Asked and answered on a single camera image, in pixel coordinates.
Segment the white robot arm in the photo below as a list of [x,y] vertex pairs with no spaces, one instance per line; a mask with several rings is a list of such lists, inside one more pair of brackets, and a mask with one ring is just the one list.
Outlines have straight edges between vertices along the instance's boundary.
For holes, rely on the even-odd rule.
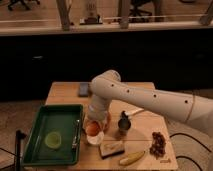
[[120,100],[169,117],[213,137],[213,100],[184,93],[134,87],[121,82],[119,73],[108,70],[90,83],[92,97],[87,117],[104,122],[112,100]]

